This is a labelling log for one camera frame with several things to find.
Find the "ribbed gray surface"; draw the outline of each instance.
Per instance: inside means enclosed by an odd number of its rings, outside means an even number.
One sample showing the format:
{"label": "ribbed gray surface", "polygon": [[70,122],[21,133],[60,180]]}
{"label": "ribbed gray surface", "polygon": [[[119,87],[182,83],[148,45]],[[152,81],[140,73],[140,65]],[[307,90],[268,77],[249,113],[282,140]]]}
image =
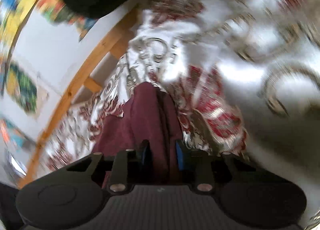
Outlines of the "ribbed gray surface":
{"label": "ribbed gray surface", "polygon": [[[214,199],[187,186],[136,186],[128,195],[110,198],[92,221],[73,228],[112,230],[250,230],[228,218]],[[298,226],[282,230],[300,230]]]}

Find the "wooden bed frame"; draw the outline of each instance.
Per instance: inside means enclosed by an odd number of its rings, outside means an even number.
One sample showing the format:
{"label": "wooden bed frame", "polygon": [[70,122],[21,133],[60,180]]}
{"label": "wooden bed frame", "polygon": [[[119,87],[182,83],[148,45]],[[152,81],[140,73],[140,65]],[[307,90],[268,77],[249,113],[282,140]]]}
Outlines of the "wooden bed frame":
{"label": "wooden bed frame", "polygon": [[47,128],[39,136],[36,143],[36,150],[34,151],[27,166],[27,175],[18,183],[19,188],[22,188],[24,185],[34,180],[37,167],[39,166],[41,151],[49,136],[58,126],[63,115],[68,111],[71,102],[79,89],[82,86],[85,86],[93,93],[102,90],[102,86],[95,82],[95,80],[90,77],[90,74],[108,52],[117,59],[123,56],[127,50],[128,42],[134,36],[133,32],[130,31],[130,28],[137,23],[137,15],[138,7],[135,6],[106,34],[106,36],[98,43],[84,61],[61,97],[59,104],[51,116],[51,121]]}

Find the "folded cloth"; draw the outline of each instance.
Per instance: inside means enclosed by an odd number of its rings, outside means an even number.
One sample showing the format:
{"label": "folded cloth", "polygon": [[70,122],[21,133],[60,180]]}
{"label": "folded cloth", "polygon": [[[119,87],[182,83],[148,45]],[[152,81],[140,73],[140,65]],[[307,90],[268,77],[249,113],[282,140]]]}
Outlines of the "folded cloth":
{"label": "folded cloth", "polygon": [[123,106],[123,117],[107,116],[93,152],[114,156],[120,150],[145,148],[150,143],[155,182],[178,180],[175,142],[182,132],[173,101],[148,82],[138,85]]}

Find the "wooden slat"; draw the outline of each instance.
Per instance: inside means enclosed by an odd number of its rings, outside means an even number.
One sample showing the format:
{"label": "wooden slat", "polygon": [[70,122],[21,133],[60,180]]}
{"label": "wooden slat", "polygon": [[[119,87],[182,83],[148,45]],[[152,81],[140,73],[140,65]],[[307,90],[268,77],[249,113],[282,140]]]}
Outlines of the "wooden slat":
{"label": "wooden slat", "polygon": [[84,84],[85,80],[90,76],[95,67],[100,63],[106,53],[108,53],[112,49],[112,47],[121,39],[121,37],[127,33],[128,29],[130,29],[137,22],[137,8],[137,6],[134,7],[110,30],[110,32],[108,32],[108,34],[98,43],[98,45],[94,48],[94,50],[91,52],[91,54],[84,61],[81,68],[76,73],[67,90],[63,94],[60,103],[56,107],[47,129],[43,131],[39,137],[39,140],[37,142],[37,151],[34,153],[31,161],[27,166],[27,175],[23,179],[21,179],[18,184],[20,188],[33,181],[33,176],[39,165],[39,156],[41,154],[42,148],[46,143],[46,139],[51,135],[53,130],[59,124],[63,115],[69,109],[69,106],[75,94]]}
{"label": "wooden slat", "polygon": [[116,58],[120,59],[127,52],[128,43],[134,37],[134,33],[132,31],[128,31],[123,35],[121,39],[111,48],[110,53]]}
{"label": "wooden slat", "polygon": [[90,76],[84,81],[83,85],[93,93],[94,92],[100,92],[102,90],[102,86],[99,85]]}

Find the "maroon cloth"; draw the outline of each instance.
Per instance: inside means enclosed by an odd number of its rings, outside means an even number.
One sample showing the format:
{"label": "maroon cloth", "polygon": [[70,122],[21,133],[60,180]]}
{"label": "maroon cloth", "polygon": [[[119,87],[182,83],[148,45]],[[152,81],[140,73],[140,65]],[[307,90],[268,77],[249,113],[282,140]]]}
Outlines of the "maroon cloth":
{"label": "maroon cloth", "polygon": [[120,150],[142,150],[142,141],[149,140],[155,181],[178,180],[175,142],[182,139],[182,132],[171,97],[145,82],[135,88],[123,111],[122,118],[105,118],[92,151],[115,156]]}

